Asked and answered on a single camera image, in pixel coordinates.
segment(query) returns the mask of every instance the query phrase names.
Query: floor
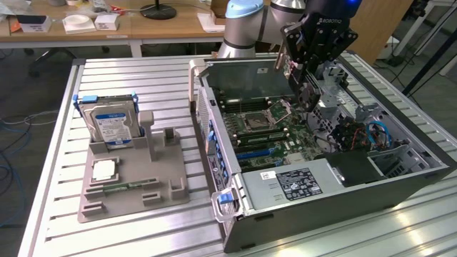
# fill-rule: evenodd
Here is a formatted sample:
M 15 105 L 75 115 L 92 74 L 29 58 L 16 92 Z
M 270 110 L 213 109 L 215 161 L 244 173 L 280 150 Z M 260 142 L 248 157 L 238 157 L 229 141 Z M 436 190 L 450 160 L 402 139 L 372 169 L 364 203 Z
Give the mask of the floor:
M 401 38 L 412 25 L 412 21 L 405 21 L 400 24 L 394 36 Z M 422 33 L 428 31 L 426 25 L 418 30 L 412 43 Z M 424 66 L 429 57 L 433 55 L 433 49 L 437 49 L 446 36 L 440 34 L 430 45 L 428 46 L 422 56 L 414 58 L 414 64 L 408 65 L 400 75 L 401 81 L 406 84 L 418 70 Z M 208 54 L 213 50 L 212 44 L 199 44 L 197 54 Z M 41 76 L 31 78 L 27 76 L 24 65 L 39 56 L 44 50 L 35 49 L 35 56 L 27 56 L 21 49 L 16 49 L 11 56 L 3 59 L 0 53 L 0 117 L 13 115 L 31 115 L 43 111 L 56 110 L 60 106 L 64 88 L 67 84 L 68 72 L 71 69 L 71 61 L 64 55 L 55 56 L 40 68 Z M 187 53 L 185 45 L 151 45 L 144 47 L 147 55 L 184 55 Z M 5 49 L 4 53 L 9 54 L 11 50 Z M 131 57 L 131 50 L 127 46 L 111 47 L 108 54 L 101 52 L 100 47 L 73 48 L 72 52 L 79 58 L 121 58 Z M 457 54 L 457 47 L 449 50 L 444 58 L 438 61 L 436 67 L 441 67 L 449 59 Z M 381 67 L 388 67 L 385 63 L 377 61 L 376 64 Z M 404 65 L 400 67 L 389 67 L 392 72 L 398 73 Z M 377 69 L 388 80 L 394 78 L 394 74 L 388 69 Z M 401 84 L 398 80 L 393 83 L 398 88 Z M 457 121 L 453 119 L 453 110 L 457 109 L 457 68 L 449 72 L 448 77 L 434 76 L 422 89 L 414 94 L 414 98 L 421 105 L 424 111 L 441 124 L 441 126 L 457 136 Z M 53 120 L 56 115 L 40 116 L 35 122 L 41 123 Z M 16 130 L 25 130 L 27 125 L 19 124 L 11 126 Z M 27 224 L 28 212 L 31 209 L 35 190 L 40 178 L 41 168 L 45 160 L 48 144 L 51 141 L 53 124 L 33 126 L 31 128 L 31 142 L 13 155 L 8 157 L 15 170 L 17 171 L 25 192 L 25 208 L 17 219 L 8 226 L 0 228 L 0 256 L 16 256 L 21 243 L 24 225 Z M 7 131 L 0 127 L 0 149 L 16 139 L 20 133 Z M 4 188 L 4 181 L 0 181 L 0 190 Z M 0 196 L 0 222 L 4 222 L 15 215 L 15 212 L 21 207 L 21 194 L 16 184 L 12 185 L 5 195 Z

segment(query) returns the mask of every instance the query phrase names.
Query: hard drive label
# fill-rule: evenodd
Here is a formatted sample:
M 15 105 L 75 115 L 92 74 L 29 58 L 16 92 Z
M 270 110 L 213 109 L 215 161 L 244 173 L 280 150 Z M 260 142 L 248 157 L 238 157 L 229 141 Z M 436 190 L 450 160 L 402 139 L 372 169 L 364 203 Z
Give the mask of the hard drive label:
M 276 177 L 289 201 L 322 193 L 320 185 L 308 168 L 277 173 Z
M 125 114 L 101 114 L 96 115 L 96 122 L 101 137 L 111 145 L 121 145 L 132 140 L 131 129 L 124 122 L 127 121 Z

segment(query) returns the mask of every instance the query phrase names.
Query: aluminum table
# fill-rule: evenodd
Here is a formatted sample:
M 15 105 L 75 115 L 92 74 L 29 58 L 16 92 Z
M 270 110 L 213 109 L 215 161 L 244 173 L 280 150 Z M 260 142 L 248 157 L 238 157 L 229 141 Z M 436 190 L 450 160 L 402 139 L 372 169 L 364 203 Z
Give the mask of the aluminum table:
M 394 208 L 325 226 L 249 250 L 224 254 L 188 110 L 188 62 L 209 56 L 77 60 L 39 182 L 20 256 L 457 256 L 457 173 Z M 356 55 L 344 58 L 457 159 L 457 141 Z M 349 89 L 373 101 L 358 82 Z M 153 131 L 181 134 L 191 202 L 80 224 L 76 220 L 88 130 L 72 95 L 135 91 L 140 110 L 155 112 Z

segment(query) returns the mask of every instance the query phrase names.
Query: wooden desk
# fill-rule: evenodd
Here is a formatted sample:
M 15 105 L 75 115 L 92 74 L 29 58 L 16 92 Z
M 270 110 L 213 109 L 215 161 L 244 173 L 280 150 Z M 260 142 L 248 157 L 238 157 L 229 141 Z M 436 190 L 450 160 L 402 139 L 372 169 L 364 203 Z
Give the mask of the wooden desk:
M 108 4 L 128 9 L 140 9 L 153 0 L 107 0 Z M 180 0 L 175 3 L 187 3 L 208 9 L 197 0 Z M 63 18 L 68 11 L 77 8 L 73 6 L 53 7 L 47 0 L 33 0 L 32 8 L 37 14 L 51 16 L 56 21 L 52 23 L 48 33 L 9 33 L 9 23 L 15 18 L 0 22 L 0 49 L 3 48 L 52 48 L 81 46 L 131 46 L 132 56 L 141 57 L 141 44 L 152 43 L 199 43 L 223 42 L 223 33 L 207 33 L 196 14 L 205 12 L 193 7 L 176 4 L 177 16 L 171 20 L 152 20 L 141 16 L 139 12 L 131 12 L 120 17 L 120 28 L 116 31 L 95 31 L 67 35 Z

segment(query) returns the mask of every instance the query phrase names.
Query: blue cable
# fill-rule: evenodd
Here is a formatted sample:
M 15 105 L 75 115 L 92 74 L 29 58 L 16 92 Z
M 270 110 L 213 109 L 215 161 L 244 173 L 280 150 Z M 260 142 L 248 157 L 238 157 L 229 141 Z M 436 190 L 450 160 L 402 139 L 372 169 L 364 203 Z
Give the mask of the blue cable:
M 366 125 L 366 135 L 369 136 L 369 141 L 373 144 L 376 144 L 376 141 L 374 141 L 374 139 L 372 137 L 372 133 L 370 133 L 370 125 L 377 125 L 377 126 L 382 127 L 386 139 L 389 141 L 389 146 L 392 146 L 392 137 L 390 137 L 389 129 L 386 128 L 386 125 L 382 122 L 378 122 L 377 120 L 369 122 Z
M 5 127 L 5 126 L 1 126 L 1 127 L 3 127 L 5 130 L 11 131 L 11 132 L 24 133 L 25 136 L 27 136 L 27 139 L 25 139 L 24 144 L 23 144 L 16 150 L 13 150 L 11 153 L 5 154 L 7 156 L 11 156 L 11 155 L 13 155 L 15 153 L 17 153 L 20 150 L 23 150 L 23 148 L 28 145 L 28 143 L 31 142 L 31 134 L 29 134 L 27 131 L 24 131 L 24 130 L 15 130 L 15 129 L 8 128 L 8 127 Z
M 21 213 L 24 212 L 24 208 L 25 208 L 25 193 L 24 193 L 24 187 L 23 187 L 21 178 L 20 178 L 19 174 L 16 173 L 16 171 L 13 169 L 11 169 L 11 167 L 8 167 L 8 166 L 0 165 L 0 167 L 7 168 L 12 172 L 12 175 L 15 177 L 15 180 L 16 180 L 16 183 L 17 183 L 17 186 L 19 186 L 19 191 L 21 192 L 21 197 L 23 197 L 20 209 L 17 210 L 17 212 L 15 213 L 15 215 L 11 218 L 8 218 L 3 223 L 0 223 L 0 228 L 1 228 L 11 221 L 13 221 L 21 215 Z

